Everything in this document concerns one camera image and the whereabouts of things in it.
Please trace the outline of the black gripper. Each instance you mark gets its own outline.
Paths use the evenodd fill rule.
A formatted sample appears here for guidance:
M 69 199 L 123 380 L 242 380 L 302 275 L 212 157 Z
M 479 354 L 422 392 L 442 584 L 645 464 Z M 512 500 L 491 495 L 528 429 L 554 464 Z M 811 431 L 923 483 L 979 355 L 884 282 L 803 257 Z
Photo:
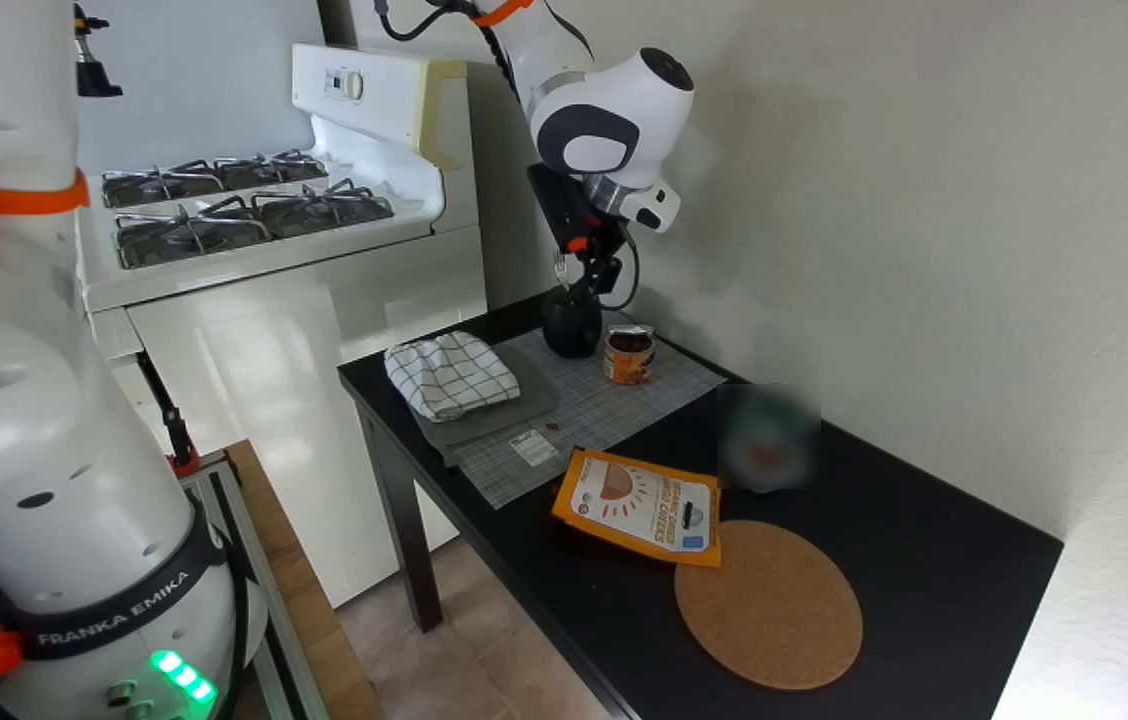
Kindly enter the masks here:
M 532 195 L 556 238 L 556 247 L 565 257 L 576 257 L 583 263 L 583 283 L 598 296 L 610 296 L 619 275 L 615 253 L 627 242 L 627 230 L 619 217 L 610 217 L 594 206 L 589 190 L 550 163 L 528 169 Z

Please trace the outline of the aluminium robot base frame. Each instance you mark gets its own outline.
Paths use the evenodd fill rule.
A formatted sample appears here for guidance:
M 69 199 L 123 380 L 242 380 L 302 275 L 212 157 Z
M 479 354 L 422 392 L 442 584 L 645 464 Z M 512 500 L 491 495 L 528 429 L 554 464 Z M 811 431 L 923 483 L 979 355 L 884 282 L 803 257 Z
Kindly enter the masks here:
M 242 545 L 270 616 L 229 720 L 382 720 L 378 688 L 253 446 L 210 454 L 188 492 Z

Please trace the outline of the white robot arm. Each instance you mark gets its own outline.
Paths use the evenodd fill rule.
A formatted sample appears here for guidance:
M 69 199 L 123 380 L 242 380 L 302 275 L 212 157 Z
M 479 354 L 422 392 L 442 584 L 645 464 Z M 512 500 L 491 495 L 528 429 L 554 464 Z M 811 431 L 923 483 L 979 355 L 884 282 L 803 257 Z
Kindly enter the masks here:
M 0 0 L 0 720 L 217 720 L 255 584 L 149 439 L 94 318 L 442 223 L 442 69 L 297 0 L 170 0 L 112 90 L 74 0 Z

